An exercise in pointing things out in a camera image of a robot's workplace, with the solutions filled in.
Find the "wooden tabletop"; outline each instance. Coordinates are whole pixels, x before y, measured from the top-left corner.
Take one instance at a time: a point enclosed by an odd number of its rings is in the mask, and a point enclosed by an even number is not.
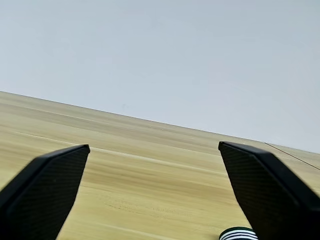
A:
[[[60,240],[215,240],[250,226],[219,141],[274,153],[320,195],[316,153],[0,92],[0,188],[38,155],[90,145]]]

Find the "striped object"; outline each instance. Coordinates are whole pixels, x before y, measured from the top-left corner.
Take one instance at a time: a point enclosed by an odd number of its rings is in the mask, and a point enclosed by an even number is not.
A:
[[[219,240],[258,240],[258,237],[251,228],[237,226],[223,231]]]

